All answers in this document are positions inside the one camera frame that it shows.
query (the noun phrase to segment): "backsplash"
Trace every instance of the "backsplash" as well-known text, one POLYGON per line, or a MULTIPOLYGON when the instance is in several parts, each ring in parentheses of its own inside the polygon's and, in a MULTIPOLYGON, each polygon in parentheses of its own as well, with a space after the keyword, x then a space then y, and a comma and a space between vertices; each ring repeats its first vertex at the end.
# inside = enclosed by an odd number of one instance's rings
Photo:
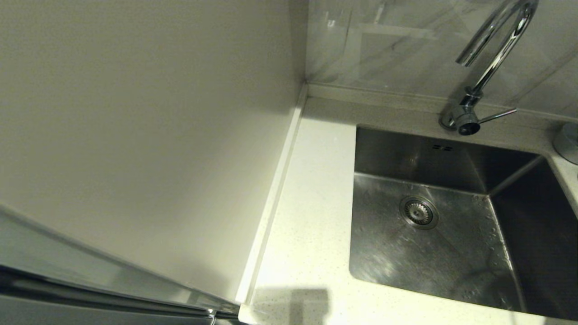
MULTIPOLYGON (((502 0, 311 0, 307 78, 388 93, 460 99, 513 19, 466 68, 455 59, 502 0)), ((578 118, 578 1, 541 0, 484 89, 486 104, 578 118)))

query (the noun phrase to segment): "sink basin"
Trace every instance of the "sink basin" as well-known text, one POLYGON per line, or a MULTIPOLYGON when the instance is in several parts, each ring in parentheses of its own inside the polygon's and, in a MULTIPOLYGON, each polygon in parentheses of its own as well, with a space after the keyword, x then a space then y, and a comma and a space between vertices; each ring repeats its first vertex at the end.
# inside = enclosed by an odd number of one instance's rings
POLYGON ((578 320, 578 220, 546 159, 358 127, 350 272, 578 320))

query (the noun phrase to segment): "white countertop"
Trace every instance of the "white countertop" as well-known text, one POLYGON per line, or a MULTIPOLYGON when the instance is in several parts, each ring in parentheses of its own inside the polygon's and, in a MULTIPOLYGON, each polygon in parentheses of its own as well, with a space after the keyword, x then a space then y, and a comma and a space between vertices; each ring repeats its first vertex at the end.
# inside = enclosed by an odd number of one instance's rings
POLYGON ((578 213, 578 166, 551 146, 553 130, 487 123, 474 136, 439 127, 431 112, 309 98, 264 252, 250 324, 554 325, 546 319, 353 278, 349 273, 357 124, 535 152, 547 157, 578 213))

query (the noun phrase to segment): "sink drain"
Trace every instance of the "sink drain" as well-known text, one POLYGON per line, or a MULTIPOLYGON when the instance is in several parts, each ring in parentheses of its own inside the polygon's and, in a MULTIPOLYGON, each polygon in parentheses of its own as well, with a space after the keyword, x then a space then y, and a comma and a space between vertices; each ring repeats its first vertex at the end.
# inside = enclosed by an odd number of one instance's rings
POLYGON ((438 211, 423 197, 406 197, 399 204, 401 215, 415 228, 431 229, 438 224, 438 211))

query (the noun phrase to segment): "faucet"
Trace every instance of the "faucet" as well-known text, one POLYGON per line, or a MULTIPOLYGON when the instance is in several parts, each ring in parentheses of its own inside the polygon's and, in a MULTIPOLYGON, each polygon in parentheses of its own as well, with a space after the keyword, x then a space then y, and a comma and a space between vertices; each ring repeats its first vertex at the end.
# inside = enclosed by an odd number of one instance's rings
POLYGON ((500 50, 491 61, 490 65, 478 80, 475 86, 466 87, 466 95, 459 105, 447 111, 440 118, 441 126, 450 131, 458 131, 461 135, 472 135, 480 131, 480 124, 506 116, 517 111, 516 108, 501 112, 492 116, 478 119, 474 112, 474 107, 480 101, 484 93, 482 90, 496 73, 504 59, 514 48, 514 45, 522 37, 522 34, 530 24, 539 0, 505 0, 498 7, 486 22, 480 27, 476 35, 470 40, 466 48, 457 58, 456 62, 469 67, 477 59, 490 39, 504 25, 504 23, 515 13, 518 13, 516 22, 510 30, 508 36, 502 42, 500 50))

